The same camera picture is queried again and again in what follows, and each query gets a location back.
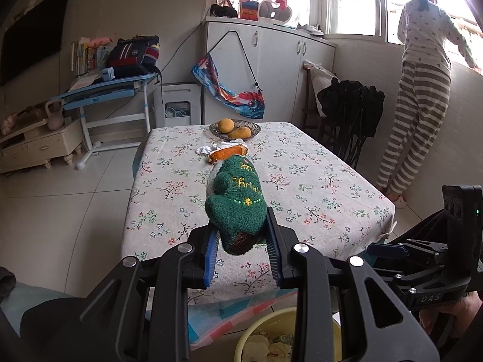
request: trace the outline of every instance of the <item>blue desk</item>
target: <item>blue desk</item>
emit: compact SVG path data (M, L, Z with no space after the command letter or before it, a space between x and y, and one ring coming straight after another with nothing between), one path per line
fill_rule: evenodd
M93 84L87 87L79 88L77 90L68 91L61 95L53 97L51 100L61 100L64 109L72 110L79 109L82 131L84 133L85 144L88 148L86 155L77 162L76 169L82 170L85 167L85 162L89 159L93 152L118 150L119 148L137 147L140 143L127 143L115 146L101 145L100 142L92 144L89 136L89 128L97 126L110 125L119 122L136 121L138 119L146 120L146 131L149 133L151 127L149 125L149 109L147 100L147 84L156 78L156 74L148 74L142 76L133 76L131 78L114 79L112 81L105 81L98 84ZM144 93L144 113L129 114L120 117L111 117L101 119L98 121L86 122L84 106L95 105L113 99L120 99L126 97L133 97L142 89Z

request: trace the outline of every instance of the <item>woman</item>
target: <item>woman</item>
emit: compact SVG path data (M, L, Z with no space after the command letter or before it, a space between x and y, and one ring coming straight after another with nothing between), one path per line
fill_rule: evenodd
M448 107L451 62L444 51L445 39L458 45L467 64L478 69L465 38L436 3L411 0L404 5L399 21L398 38L404 43L402 76L394 126L376 182L396 208L406 206L401 195L433 145ZM394 176L408 141L411 147Z

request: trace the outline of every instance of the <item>drawstring bag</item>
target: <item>drawstring bag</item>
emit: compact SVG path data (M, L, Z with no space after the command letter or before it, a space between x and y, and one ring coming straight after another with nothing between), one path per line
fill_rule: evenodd
M218 44L223 40L228 33L235 33L240 41L241 48L243 49L243 54L245 54L248 67L252 72L253 79L255 80L255 86L258 89L258 93L252 91L244 91L239 94L235 94L228 88L223 86L218 79L218 71L214 65L213 59L211 57L211 52L218 46ZM250 66L248 57L245 53L245 48L243 47L242 40L235 30L228 31L223 35L220 40L210 49L210 51L193 67L191 73L195 78L206 88L211 95L213 95L217 100L219 100L224 105L231 107L238 114L243 117L251 119L262 119L263 113L265 112L265 101L263 100L262 90L258 86L257 79L253 73L253 69Z

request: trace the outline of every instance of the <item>plate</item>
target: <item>plate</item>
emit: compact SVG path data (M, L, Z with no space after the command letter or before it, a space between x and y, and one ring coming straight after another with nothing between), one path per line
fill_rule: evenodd
M250 130L252 131L252 135L249 138L243 139L244 141L254 138L261 131L260 126L253 122L243 121L242 119L233 119L232 121L235 123L235 127L233 129L246 126L250 128ZM218 136L220 139L223 139L224 141L235 140L235 139L230 139L227 134L221 133L220 130L218 129L217 122L215 122L214 124L211 124L208 129L210 130L211 133L213 133L215 136Z

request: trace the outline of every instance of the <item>slipper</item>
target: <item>slipper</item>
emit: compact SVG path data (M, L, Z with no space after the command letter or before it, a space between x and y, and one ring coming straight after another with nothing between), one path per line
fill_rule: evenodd
M399 196L396 201L393 201L393 203L396 208L406 208L408 205L402 196Z

